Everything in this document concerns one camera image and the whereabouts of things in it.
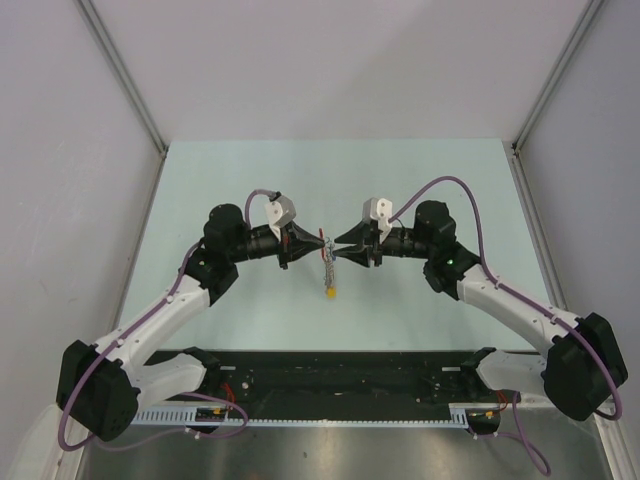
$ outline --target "gray rod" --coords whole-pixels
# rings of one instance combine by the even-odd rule
[[[127,69],[118,49],[116,48],[111,35],[109,35],[109,31],[104,24],[102,18],[100,18],[100,14],[96,10],[95,5],[92,0],[74,0],[82,18],[85,20],[87,27],[91,31],[96,43],[102,50],[102,53],[109,64],[109,67],[113,71],[122,87],[125,95],[129,99],[133,109],[138,115],[140,121],[142,122],[142,126],[146,130],[151,142],[158,150],[158,153],[162,158],[166,155],[167,152],[167,144],[162,139],[162,135],[158,130],[158,126],[156,122],[153,120],[153,117],[149,113],[149,109],[142,99],[142,95],[140,95],[140,91],[138,87],[136,87],[129,70]]]
[[[520,129],[520,132],[518,132],[518,136],[513,142],[513,146],[516,152],[519,152],[522,149],[525,142],[529,138],[531,130],[536,125],[536,122],[540,118],[540,115],[549,103],[550,98],[558,87],[558,84],[564,76],[567,67],[571,63],[571,60],[574,58],[576,52],[584,42],[587,34],[591,30],[591,27],[594,25],[600,12],[608,3],[608,1],[609,0],[590,0],[587,6],[582,11],[582,15],[580,16],[578,23],[576,23],[576,26],[573,28],[573,31],[571,32],[567,43],[562,49],[562,53],[556,60],[556,63],[553,65],[551,73],[547,77],[547,80],[545,81],[544,86],[542,87],[542,90],[538,95],[538,98],[536,98],[536,101],[533,104],[533,108],[529,111],[527,119],[525,120],[522,128]]]

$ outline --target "black mount bracket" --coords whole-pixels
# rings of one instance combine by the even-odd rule
[[[629,374],[609,322],[596,313],[576,320],[576,331],[594,348],[616,387],[622,385]],[[572,335],[553,341],[543,373],[544,391],[562,413],[586,420],[611,395],[609,386],[589,352]]]

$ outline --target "cable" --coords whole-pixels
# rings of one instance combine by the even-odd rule
[[[504,403],[504,406],[501,406],[498,412],[504,412],[509,406],[509,400],[507,400],[507,396],[502,392],[502,390],[498,390],[496,392],[496,396],[498,397],[500,403]]]
[[[162,300],[160,300],[156,305],[154,305],[147,313],[145,313],[142,317],[140,317],[140,319],[138,319],[131,326],[129,326],[116,340],[111,342],[104,349],[104,351],[100,353],[100,355],[98,355],[98,357],[93,361],[93,363],[89,365],[89,368],[87,368],[85,372],[82,374],[82,376],[80,377],[80,380],[78,381],[74,389],[71,391],[71,395],[69,395],[69,399],[67,400],[67,403],[65,404],[64,409],[62,410],[62,417],[60,418],[60,424],[58,425],[58,445],[60,445],[60,448],[65,452],[73,452],[75,450],[78,450],[84,447],[87,443],[89,443],[95,437],[94,434],[90,434],[87,438],[85,438],[79,443],[76,443],[75,445],[69,445],[65,440],[65,432],[67,429],[67,422],[69,421],[69,417],[71,415],[71,409],[73,408],[73,405],[78,399],[78,395],[80,394],[80,391],[89,380],[89,377],[91,377],[93,372],[95,372],[95,370],[98,368],[98,365],[100,364],[100,362],[102,362],[102,360],[104,360],[107,356],[109,356],[109,354],[118,347],[119,340],[126,340],[127,337],[129,337],[129,335],[131,335],[136,329],[138,329],[142,324],[148,321],[155,313],[157,313],[158,310],[160,310],[162,307],[164,307],[167,304],[167,297],[174,295],[178,290],[180,281],[184,276],[184,271],[187,268],[187,261],[189,260],[189,257],[191,257],[191,254],[199,246],[200,246],[200,242],[191,246],[191,248],[189,248],[189,250],[185,254],[184,259],[182,260],[182,265],[180,265],[180,269],[178,270],[178,276],[176,277],[175,282],[173,282],[173,285],[169,289],[169,292],[167,293],[167,295],[164,296]]]
[[[247,201],[244,202],[244,221],[249,228],[251,228],[251,220],[249,219],[249,210],[251,209],[251,202],[257,195],[266,195],[269,200],[276,194],[273,190],[266,190],[264,188],[256,188],[247,197]]]
[[[422,187],[420,190],[418,190],[418,192],[413,197],[411,197],[409,199],[409,201],[406,204],[404,204],[404,206],[400,210],[398,210],[398,212],[394,216],[392,216],[390,218],[389,221],[393,222],[393,221],[397,220],[400,217],[400,215],[402,215],[404,212],[406,212],[411,207],[411,205],[413,205],[427,190],[429,190],[431,187],[437,185],[438,183],[445,182],[445,181],[450,181],[450,182],[457,183],[465,191],[465,193],[467,194],[467,197],[469,197],[469,201],[471,202],[471,208],[473,209],[473,215],[474,215],[475,220],[476,220],[476,230],[477,230],[477,234],[478,234],[478,251],[479,251],[479,255],[480,255],[480,264],[482,265],[482,268],[484,269],[484,273],[487,276],[487,278],[489,278],[491,283],[493,283],[496,286],[496,288],[500,288],[500,289],[504,290],[505,292],[507,292],[511,296],[517,298],[521,302],[525,303],[526,305],[528,305],[531,308],[535,309],[536,311],[540,312],[546,318],[550,319],[552,321],[552,323],[555,322],[558,325],[560,325],[560,327],[562,327],[564,330],[566,330],[571,336],[573,336],[584,347],[584,349],[589,353],[589,355],[591,355],[591,358],[593,358],[593,361],[598,366],[598,368],[600,369],[600,372],[604,376],[604,379],[605,379],[605,381],[607,383],[607,386],[609,387],[609,390],[611,391],[611,395],[613,397],[613,403],[615,405],[615,412],[613,414],[611,414],[611,415],[609,415],[607,413],[604,413],[604,412],[601,412],[599,410],[596,410],[596,414],[601,416],[601,417],[603,417],[603,418],[606,418],[607,420],[618,420],[622,416],[622,400],[620,398],[620,393],[618,392],[616,384],[613,381],[613,378],[611,378],[611,374],[607,370],[606,365],[600,359],[600,356],[595,351],[595,349],[589,344],[589,342],[587,342],[587,340],[582,335],[580,335],[580,333],[578,333],[574,328],[569,326],[562,319],[556,317],[555,314],[552,311],[549,311],[546,307],[540,305],[535,300],[533,300],[533,299],[527,297],[526,295],[518,292],[517,290],[511,288],[509,285],[505,285],[504,283],[499,282],[498,278],[491,272],[491,270],[489,270],[489,267],[487,266],[487,259],[486,259],[486,256],[485,256],[484,237],[482,235],[482,223],[480,221],[480,212],[478,210],[478,204],[476,202],[475,197],[473,196],[473,193],[471,192],[471,189],[469,188],[469,186],[464,181],[462,181],[458,177],[454,177],[454,176],[450,176],[450,175],[446,175],[446,176],[443,176],[443,177],[438,177],[438,178],[430,181],[424,187]]]
[[[469,433],[473,435],[474,440],[478,440],[478,439],[488,440],[491,438],[510,438],[511,440],[516,440],[520,442],[522,446],[525,448],[525,450],[527,451],[527,455],[529,455],[529,458],[531,458],[531,462],[533,463],[533,465],[538,469],[538,471],[542,475],[544,475],[545,477],[549,477],[551,476],[551,465],[549,465],[549,461],[546,459],[544,454],[535,445],[533,445],[527,438],[524,432],[524,429],[522,428],[522,424],[520,423],[520,416],[518,414],[518,409],[516,407],[517,403],[518,403],[518,392],[514,392],[513,400],[512,400],[513,419],[515,421],[516,428],[518,429],[518,435],[516,435],[515,433],[508,433],[508,432],[495,432],[495,433],[487,433],[487,434],[480,435],[473,431],[473,428],[471,428],[471,425],[469,425]]]
[[[120,452],[126,452],[129,450],[133,450],[134,448],[138,448],[141,447],[142,445],[146,445],[147,443],[153,442],[154,440],[157,440],[159,438],[162,437],[166,437],[167,435],[173,435],[174,433],[194,433],[194,438],[197,440],[200,437],[205,437],[205,438],[230,438],[230,437],[234,437],[240,433],[242,433],[242,431],[244,431],[245,428],[247,428],[247,425],[249,424],[249,415],[247,415],[247,412],[244,411],[244,409],[242,407],[240,407],[238,404],[234,403],[234,402],[230,402],[227,400],[223,400],[221,398],[216,398],[216,397],[209,397],[207,395],[203,395],[201,393],[183,393],[182,395],[186,395],[188,397],[193,397],[193,398],[198,398],[198,399],[202,399],[202,400],[209,400],[212,402],[217,402],[217,403],[222,403],[224,405],[226,405],[229,408],[233,408],[235,410],[237,410],[240,415],[242,415],[242,425],[240,425],[238,428],[236,428],[235,430],[232,430],[230,432],[227,433],[223,433],[223,434],[212,434],[212,433],[203,433],[203,432],[195,432],[194,430],[191,430],[190,428],[172,428],[169,430],[164,430],[160,433],[157,433],[155,435],[151,435],[148,438],[145,438],[144,440],[141,440],[139,442],[136,443],[132,443],[130,445],[125,445],[123,447],[112,447],[109,444],[103,442],[102,440],[97,440],[95,443],[96,445],[98,445],[98,447],[100,447],[103,450],[106,450],[107,452],[112,452],[112,453],[120,453]]]

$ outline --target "small object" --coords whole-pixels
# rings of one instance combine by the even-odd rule
[[[327,298],[334,299],[337,295],[336,290],[336,273],[334,269],[334,261],[336,259],[333,254],[333,248],[335,244],[329,237],[324,236],[323,230],[320,228],[320,238],[324,240],[324,246],[322,250],[320,250],[320,255],[322,256],[322,261],[324,262],[324,287],[325,293],[327,294]]]

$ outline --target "black joint actuator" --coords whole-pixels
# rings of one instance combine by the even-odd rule
[[[576,320],[576,331],[596,351],[616,387],[622,385],[629,375],[609,322],[596,313]],[[589,352],[573,335],[556,337],[553,342],[543,373],[544,391],[562,413],[574,420],[586,420],[611,390]]]
[[[95,346],[76,340],[62,356],[56,403],[64,409],[80,377],[98,358]],[[87,379],[71,417],[108,442],[126,430],[138,411],[140,390],[131,386],[121,362],[104,359]]]

